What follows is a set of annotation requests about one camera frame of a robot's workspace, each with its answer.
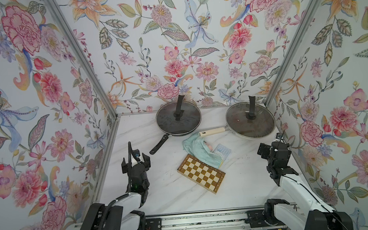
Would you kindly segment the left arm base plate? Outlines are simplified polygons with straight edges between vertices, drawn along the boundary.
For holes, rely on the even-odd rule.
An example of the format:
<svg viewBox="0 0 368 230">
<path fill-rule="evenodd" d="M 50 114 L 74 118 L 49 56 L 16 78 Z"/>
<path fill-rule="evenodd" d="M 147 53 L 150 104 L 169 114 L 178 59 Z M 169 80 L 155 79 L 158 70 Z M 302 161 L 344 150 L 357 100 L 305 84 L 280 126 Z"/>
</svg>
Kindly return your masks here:
<svg viewBox="0 0 368 230">
<path fill-rule="evenodd" d="M 161 218 L 147 218 L 143 222 L 142 230 L 162 230 Z"/>
</svg>

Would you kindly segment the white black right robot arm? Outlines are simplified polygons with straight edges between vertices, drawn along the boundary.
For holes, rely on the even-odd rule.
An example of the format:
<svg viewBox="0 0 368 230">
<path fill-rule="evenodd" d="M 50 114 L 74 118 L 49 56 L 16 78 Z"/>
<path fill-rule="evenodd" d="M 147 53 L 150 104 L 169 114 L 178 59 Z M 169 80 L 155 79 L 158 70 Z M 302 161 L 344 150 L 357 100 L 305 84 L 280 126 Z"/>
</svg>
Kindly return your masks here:
<svg viewBox="0 0 368 230">
<path fill-rule="evenodd" d="M 289 144 L 279 141 L 270 145 L 261 143 L 257 154 L 267 160 L 270 178 L 290 195 L 302 213 L 298 213 L 286 200 L 268 199 L 262 215 L 264 222 L 272 226 L 283 223 L 290 230 L 354 230 L 348 214 L 325 203 L 288 165 L 291 157 L 289 147 Z"/>
</svg>

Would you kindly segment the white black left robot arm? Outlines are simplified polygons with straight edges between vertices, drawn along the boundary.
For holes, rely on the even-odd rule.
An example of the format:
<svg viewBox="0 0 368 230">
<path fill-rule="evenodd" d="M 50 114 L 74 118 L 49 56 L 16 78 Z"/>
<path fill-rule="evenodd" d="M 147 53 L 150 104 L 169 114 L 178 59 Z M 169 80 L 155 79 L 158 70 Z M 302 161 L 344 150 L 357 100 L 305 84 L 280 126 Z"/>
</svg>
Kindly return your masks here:
<svg viewBox="0 0 368 230">
<path fill-rule="evenodd" d="M 80 230 L 145 230 L 145 215 L 138 209 L 148 196 L 150 167 L 148 155 L 132 151 L 122 162 L 122 172 L 128 177 L 126 192 L 109 204 L 93 203 Z"/>
</svg>

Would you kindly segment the light green cloth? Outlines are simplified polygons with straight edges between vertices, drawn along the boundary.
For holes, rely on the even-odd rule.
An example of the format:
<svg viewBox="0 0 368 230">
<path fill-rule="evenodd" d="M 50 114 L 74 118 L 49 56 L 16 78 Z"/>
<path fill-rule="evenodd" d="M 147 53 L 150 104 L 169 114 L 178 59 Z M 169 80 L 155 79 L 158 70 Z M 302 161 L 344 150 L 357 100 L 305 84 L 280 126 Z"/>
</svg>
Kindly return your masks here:
<svg viewBox="0 0 368 230">
<path fill-rule="evenodd" d="M 183 149 L 190 155 L 196 157 L 199 161 L 219 168 L 222 163 L 222 158 L 211 151 L 209 146 L 205 143 L 204 138 L 198 133 L 191 135 L 188 139 L 182 142 Z"/>
</svg>

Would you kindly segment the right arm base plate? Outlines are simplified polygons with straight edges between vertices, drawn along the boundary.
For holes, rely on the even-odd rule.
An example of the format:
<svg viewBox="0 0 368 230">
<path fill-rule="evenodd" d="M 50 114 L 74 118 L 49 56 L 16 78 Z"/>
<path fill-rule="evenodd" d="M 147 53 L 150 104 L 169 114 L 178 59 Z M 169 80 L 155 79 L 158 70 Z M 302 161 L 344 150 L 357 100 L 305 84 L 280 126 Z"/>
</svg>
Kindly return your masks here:
<svg viewBox="0 0 368 230">
<path fill-rule="evenodd" d="M 249 224 L 251 228 L 260 228 L 268 226 L 277 226 L 278 221 L 269 219 L 264 215 L 264 210 L 249 210 L 246 212 L 247 218 L 245 224 Z"/>
</svg>

